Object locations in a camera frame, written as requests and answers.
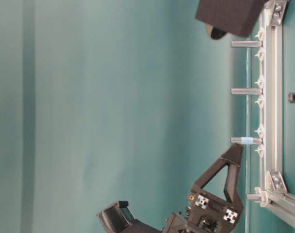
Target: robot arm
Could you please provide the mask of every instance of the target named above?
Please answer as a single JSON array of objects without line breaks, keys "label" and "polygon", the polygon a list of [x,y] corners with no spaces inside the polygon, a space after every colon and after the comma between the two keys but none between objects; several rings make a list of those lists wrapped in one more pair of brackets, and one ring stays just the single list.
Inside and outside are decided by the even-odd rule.
[{"label": "robot arm", "polygon": [[[234,229],[243,204],[236,191],[243,147],[234,144],[214,162],[191,188],[187,216],[172,213],[162,233],[228,233]],[[228,166],[223,200],[203,188],[224,167]],[[118,201],[97,214],[107,233],[160,233],[138,221],[127,201]]]}]

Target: teal backdrop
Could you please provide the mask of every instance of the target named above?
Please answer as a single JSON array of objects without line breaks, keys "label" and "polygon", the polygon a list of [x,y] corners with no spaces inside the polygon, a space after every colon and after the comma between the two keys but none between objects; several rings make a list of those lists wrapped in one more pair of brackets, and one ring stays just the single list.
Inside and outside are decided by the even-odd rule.
[{"label": "teal backdrop", "polygon": [[[230,47],[241,38],[210,40],[197,4],[0,0],[0,233],[104,232],[95,214],[117,200],[158,229],[184,211],[195,179],[246,134],[245,97],[230,95],[246,86],[246,50]],[[284,171],[295,194],[295,0],[284,38]],[[252,104],[251,135],[257,127]],[[244,180],[243,163],[242,200]],[[209,191],[221,196],[223,184],[216,177]],[[248,226],[295,233],[254,203]]]}]

